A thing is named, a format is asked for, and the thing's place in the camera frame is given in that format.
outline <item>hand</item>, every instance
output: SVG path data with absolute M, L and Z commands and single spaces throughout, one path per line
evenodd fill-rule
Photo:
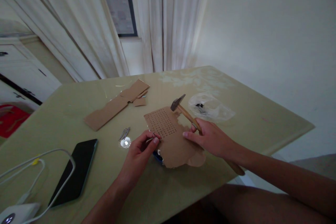
M 189 132 L 184 132 L 183 136 L 199 144 L 211 154 L 232 161 L 237 155 L 237 150 L 241 145 L 234 142 L 216 124 L 196 118 L 202 129 L 203 135 L 195 134 L 196 128 L 191 125 Z
M 124 165 L 117 178 L 122 185 L 133 189 L 144 172 L 149 157 L 156 149 L 160 138 L 158 134 L 155 133 L 154 135 L 153 132 L 146 130 L 131 143 Z

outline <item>hammer head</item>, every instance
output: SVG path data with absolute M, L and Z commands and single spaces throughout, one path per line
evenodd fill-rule
M 170 106 L 170 109 L 172 111 L 175 111 L 175 109 L 177 108 L 177 105 L 180 104 L 180 102 L 183 100 L 183 98 L 185 97 L 186 94 L 182 95 L 180 98 L 177 98 L 173 101 L 173 103 Z

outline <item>smartphone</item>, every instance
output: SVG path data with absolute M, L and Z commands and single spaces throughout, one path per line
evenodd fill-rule
M 92 163 L 93 155 L 96 150 L 97 142 L 98 142 L 97 139 L 92 139 L 89 141 L 80 142 L 76 145 L 71 155 L 75 161 L 76 168 L 73 171 L 73 174 L 69 178 L 68 182 L 63 187 L 62 191 L 60 192 L 59 196 L 55 200 L 52 207 L 64 204 L 68 201 L 75 200 L 81 195 L 84 188 L 86 177 L 88 176 L 89 168 Z M 56 186 L 54 194 L 50 199 L 49 205 L 56 196 L 58 190 L 63 185 L 64 181 L 69 176 L 71 171 L 72 171 L 72 163 L 69 160 L 61 176 L 61 179 L 59 180 Z

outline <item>white cabinet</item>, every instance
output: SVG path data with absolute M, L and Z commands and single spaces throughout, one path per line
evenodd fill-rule
M 29 107 L 32 110 L 36 110 L 39 107 L 35 102 L 2 81 L 0 81 L 0 104 L 12 104 L 23 110 L 26 110 L 25 107 Z
M 59 86 L 29 61 L 0 63 L 0 74 L 41 102 L 44 102 Z
M 20 40 L 21 37 L 0 38 L 0 74 L 23 89 L 23 95 L 30 94 L 44 102 L 61 83 Z

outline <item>plastic bag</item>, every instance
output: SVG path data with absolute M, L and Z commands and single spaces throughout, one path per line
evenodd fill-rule
M 229 120 L 236 114 L 208 93 L 195 94 L 190 98 L 188 105 L 196 117 L 214 123 Z

